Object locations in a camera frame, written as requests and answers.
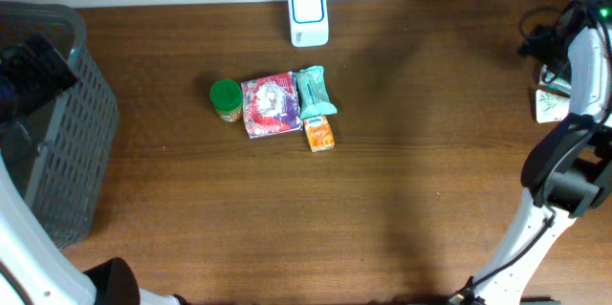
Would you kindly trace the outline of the small teal tissue pack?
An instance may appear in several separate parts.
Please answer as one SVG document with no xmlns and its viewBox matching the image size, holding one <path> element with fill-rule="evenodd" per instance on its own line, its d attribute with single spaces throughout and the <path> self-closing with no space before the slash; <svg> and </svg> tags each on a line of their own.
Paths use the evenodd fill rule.
<svg viewBox="0 0 612 305">
<path fill-rule="evenodd" d="M 571 84 L 568 80 L 555 75 L 548 70 L 546 65 L 540 68 L 538 76 L 538 85 L 557 92 L 561 92 L 567 96 L 571 95 Z"/>
</svg>

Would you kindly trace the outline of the white floral cream tube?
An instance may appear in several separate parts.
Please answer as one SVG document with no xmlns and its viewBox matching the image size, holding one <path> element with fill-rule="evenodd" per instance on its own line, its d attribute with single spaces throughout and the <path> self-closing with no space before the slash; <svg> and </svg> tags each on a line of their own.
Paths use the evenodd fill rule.
<svg viewBox="0 0 612 305">
<path fill-rule="evenodd" d="M 568 98 L 543 90 L 535 91 L 535 120 L 538 123 L 561 121 L 568 113 Z"/>
</svg>

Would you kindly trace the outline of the green lid jar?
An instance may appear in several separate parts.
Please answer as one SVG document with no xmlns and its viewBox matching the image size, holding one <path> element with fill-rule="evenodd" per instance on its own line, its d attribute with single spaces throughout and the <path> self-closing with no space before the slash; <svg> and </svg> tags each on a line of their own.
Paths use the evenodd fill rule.
<svg viewBox="0 0 612 305">
<path fill-rule="evenodd" d="M 212 84 L 209 97 L 217 115 L 227 122 L 240 119 L 243 95 L 240 85 L 232 79 L 222 79 Z"/>
</svg>

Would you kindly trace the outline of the teal wet wipes pack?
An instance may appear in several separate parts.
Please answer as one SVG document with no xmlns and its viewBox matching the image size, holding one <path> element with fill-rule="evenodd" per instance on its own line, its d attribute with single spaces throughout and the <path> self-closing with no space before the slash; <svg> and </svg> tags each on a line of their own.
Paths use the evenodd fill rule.
<svg viewBox="0 0 612 305">
<path fill-rule="evenodd" d="M 338 112 L 326 90 L 324 68 L 312 66 L 293 73 L 301 99 L 300 116 L 303 120 L 330 116 Z"/>
</svg>

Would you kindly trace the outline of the pink purple tissue pack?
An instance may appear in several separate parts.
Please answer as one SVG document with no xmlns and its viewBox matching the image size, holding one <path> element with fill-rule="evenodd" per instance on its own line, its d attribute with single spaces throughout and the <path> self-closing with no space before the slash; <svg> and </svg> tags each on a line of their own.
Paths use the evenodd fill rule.
<svg viewBox="0 0 612 305">
<path fill-rule="evenodd" d="M 243 121 L 250 139 L 302 129 L 295 78 L 291 72 L 244 81 Z"/>
</svg>

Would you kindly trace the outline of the orange tissue pack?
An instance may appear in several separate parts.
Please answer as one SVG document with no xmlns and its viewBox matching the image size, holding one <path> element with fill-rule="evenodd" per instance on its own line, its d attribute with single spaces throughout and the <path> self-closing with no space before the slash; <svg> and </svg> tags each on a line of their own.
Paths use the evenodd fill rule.
<svg viewBox="0 0 612 305">
<path fill-rule="evenodd" d="M 329 150 L 335 147 L 332 129 L 325 116 L 306 119 L 304 128 L 312 152 Z"/>
</svg>

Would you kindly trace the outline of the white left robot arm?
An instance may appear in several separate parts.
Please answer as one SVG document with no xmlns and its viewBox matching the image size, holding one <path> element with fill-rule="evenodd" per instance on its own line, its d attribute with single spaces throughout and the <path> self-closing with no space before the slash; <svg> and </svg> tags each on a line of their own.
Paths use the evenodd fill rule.
<svg viewBox="0 0 612 305">
<path fill-rule="evenodd" d="M 1 127 L 16 123 L 70 89 L 78 77 L 42 33 L 1 51 Z M 3 304 L 181 305 L 138 285 L 129 265 L 112 258 L 85 272 L 55 246 L 13 183 L 1 154 L 1 302 Z"/>
</svg>

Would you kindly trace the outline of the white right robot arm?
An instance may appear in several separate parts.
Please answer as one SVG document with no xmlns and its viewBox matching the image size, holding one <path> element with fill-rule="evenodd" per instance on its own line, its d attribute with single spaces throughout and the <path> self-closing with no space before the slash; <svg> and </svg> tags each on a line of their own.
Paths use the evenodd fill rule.
<svg viewBox="0 0 612 305">
<path fill-rule="evenodd" d="M 568 76 L 569 112 L 528 155 L 521 204 L 489 264 L 450 304 L 519 304 L 560 235 L 611 195 L 611 0 L 570 0 L 519 52 Z"/>
</svg>

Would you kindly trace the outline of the white barcode scanner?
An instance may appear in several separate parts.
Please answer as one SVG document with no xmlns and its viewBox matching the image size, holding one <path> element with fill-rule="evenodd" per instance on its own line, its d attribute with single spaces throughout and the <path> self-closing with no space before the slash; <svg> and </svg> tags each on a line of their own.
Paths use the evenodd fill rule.
<svg viewBox="0 0 612 305">
<path fill-rule="evenodd" d="M 327 0 L 287 0 L 291 43 L 297 48 L 325 45 L 329 40 Z"/>
</svg>

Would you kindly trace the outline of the grey plastic basket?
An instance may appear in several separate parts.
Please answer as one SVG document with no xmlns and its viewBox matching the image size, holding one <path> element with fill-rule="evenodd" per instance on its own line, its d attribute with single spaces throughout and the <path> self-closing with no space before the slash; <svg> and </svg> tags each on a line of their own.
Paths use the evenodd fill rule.
<svg viewBox="0 0 612 305">
<path fill-rule="evenodd" d="M 44 34 L 78 81 L 1 136 L 7 170 L 54 244 L 65 249 L 91 232 L 120 119 L 117 98 L 86 47 L 82 16 L 63 5 L 1 4 L 1 45 Z"/>
</svg>

